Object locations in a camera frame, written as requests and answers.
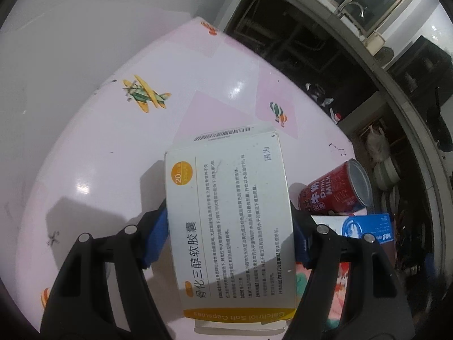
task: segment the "airplane sticker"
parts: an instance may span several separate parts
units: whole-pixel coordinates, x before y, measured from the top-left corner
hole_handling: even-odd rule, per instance
[[[209,24],[208,22],[200,22],[201,25],[209,30],[211,36],[216,36],[218,29]]]
[[[128,101],[132,101],[134,99],[140,108],[146,113],[149,113],[148,102],[151,102],[157,109],[159,106],[163,109],[167,108],[165,101],[171,96],[171,93],[162,93],[159,95],[138,75],[134,75],[134,77],[136,80],[133,82],[130,82],[127,79],[123,80],[123,84],[125,86],[123,89],[126,91]]]

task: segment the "white table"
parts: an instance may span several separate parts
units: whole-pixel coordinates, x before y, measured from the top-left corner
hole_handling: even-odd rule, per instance
[[[146,112],[144,103],[127,100],[123,80],[133,82],[135,75],[157,94],[171,94],[166,108],[147,101]],[[275,121],[270,102],[283,109],[284,127]],[[263,121],[279,131],[295,202],[301,184],[354,157],[347,137],[305,93],[201,19],[153,42],[121,67],[66,127],[33,186],[16,258],[18,305],[27,319],[39,328],[41,292],[52,286],[79,234],[112,235],[158,208],[165,198],[164,153],[173,141]],[[195,334],[193,320],[181,317],[168,245],[145,276],[175,338],[207,336]],[[117,290],[111,300],[117,323],[127,327]]]

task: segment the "yellow stripe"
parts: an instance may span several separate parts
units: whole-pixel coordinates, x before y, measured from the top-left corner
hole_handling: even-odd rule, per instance
[[[144,102],[140,102],[140,101],[135,101],[135,102],[137,102],[137,104],[140,106],[140,108],[141,108],[144,112],[146,112],[146,113],[149,112],[148,103],[144,103]]]
[[[184,316],[213,322],[274,322],[294,317],[294,308],[199,308],[186,309]]]
[[[142,85],[143,89],[145,90],[145,92],[148,94],[149,98],[151,99],[151,101],[154,103],[154,107],[155,108],[159,108],[158,104],[157,104],[157,99],[156,99],[156,96],[154,95],[154,91],[151,89],[151,87],[148,85],[147,82],[145,82],[142,78],[140,78],[138,75],[134,75],[135,76],[135,79],[137,79],[139,81],[139,83]]]

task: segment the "orange circle label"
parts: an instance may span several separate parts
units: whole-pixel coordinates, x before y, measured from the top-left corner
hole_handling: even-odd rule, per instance
[[[184,282],[184,286],[186,287],[186,294],[187,296],[189,297],[193,297],[193,288],[192,288],[192,284],[190,281],[185,281]]]
[[[175,163],[171,169],[171,179],[177,185],[187,184],[192,179],[192,175],[192,166],[186,161]]]

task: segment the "cardboard box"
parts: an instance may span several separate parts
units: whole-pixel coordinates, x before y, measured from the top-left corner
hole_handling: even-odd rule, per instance
[[[184,315],[216,322],[294,316],[294,240],[272,126],[203,134],[165,154],[171,250]]]

